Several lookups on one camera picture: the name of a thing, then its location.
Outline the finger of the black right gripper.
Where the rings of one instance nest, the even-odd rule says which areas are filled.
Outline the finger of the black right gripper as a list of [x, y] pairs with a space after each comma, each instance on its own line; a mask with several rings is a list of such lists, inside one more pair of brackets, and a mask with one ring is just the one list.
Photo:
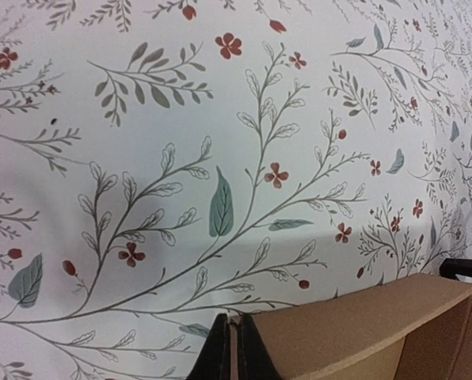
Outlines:
[[440, 265], [439, 274], [446, 279], [459, 280], [459, 276], [472, 279], [472, 259], [445, 259]]

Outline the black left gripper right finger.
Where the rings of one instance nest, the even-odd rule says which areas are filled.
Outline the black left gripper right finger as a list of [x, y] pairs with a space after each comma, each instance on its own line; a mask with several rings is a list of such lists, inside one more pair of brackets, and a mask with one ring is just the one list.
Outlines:
[[238, 378], [281, 380], [251, 314], [243, 314], [236, 325]]

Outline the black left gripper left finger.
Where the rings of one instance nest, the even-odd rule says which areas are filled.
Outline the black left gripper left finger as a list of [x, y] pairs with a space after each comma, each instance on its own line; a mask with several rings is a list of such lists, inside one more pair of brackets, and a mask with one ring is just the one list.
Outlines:
[[230, 379], [230, 324], [226, 314], [218, 314], [207, 335], [188, 380]]

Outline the brown cardboard box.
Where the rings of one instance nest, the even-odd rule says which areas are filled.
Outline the brown cardboard box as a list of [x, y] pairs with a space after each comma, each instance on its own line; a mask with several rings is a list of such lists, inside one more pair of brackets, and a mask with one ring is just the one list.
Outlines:
[[253, 319], [282, 379], [472, 379], [472, 283], [416, 274]]

